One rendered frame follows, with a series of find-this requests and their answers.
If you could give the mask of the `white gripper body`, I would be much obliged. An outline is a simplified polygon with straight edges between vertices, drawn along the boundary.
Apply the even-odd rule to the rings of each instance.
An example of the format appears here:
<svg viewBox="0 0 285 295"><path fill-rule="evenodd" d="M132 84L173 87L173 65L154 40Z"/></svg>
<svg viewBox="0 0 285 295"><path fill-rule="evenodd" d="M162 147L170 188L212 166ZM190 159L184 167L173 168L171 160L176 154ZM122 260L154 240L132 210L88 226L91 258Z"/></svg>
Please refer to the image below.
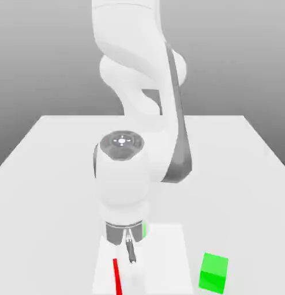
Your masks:
<svg viewBox="0 0 285 295"><path fill-rule="evenodd" d="M122 286L122 295L149 295L148 279L148 249L146 240L133 242L136 262L131 263L124 242L117 248L117 261Z"/></svg>

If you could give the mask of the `small red cube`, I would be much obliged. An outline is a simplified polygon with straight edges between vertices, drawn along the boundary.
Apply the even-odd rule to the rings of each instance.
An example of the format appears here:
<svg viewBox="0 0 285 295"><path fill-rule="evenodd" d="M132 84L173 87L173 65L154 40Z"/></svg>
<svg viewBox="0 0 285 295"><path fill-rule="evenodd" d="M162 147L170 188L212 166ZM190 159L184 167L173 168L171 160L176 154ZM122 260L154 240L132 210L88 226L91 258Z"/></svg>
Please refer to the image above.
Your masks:
<svg viewBox="0 0 285 295"><path fill-rule="evenodd" d="M114 268L116 295L122 295L122 286L121 286L121 279L120 279L120 275L119 275L119 268L118 268L118 260L117 260L117 258L114 258L112 260L112 262L113 262L113 268Z"/></svg>

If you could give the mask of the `small green cube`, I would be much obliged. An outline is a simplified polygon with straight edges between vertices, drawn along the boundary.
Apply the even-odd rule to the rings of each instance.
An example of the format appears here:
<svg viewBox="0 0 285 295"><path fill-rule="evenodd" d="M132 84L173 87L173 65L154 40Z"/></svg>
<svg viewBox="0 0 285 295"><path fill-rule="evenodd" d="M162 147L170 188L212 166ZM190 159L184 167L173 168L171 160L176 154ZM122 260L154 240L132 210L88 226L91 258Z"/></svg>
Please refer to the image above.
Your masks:
<svg viewBox="0 0 285 295"><path fill-rule="evenodd" d="M227 278L228 258L205 252L198 287L223 294Z"/></svg>

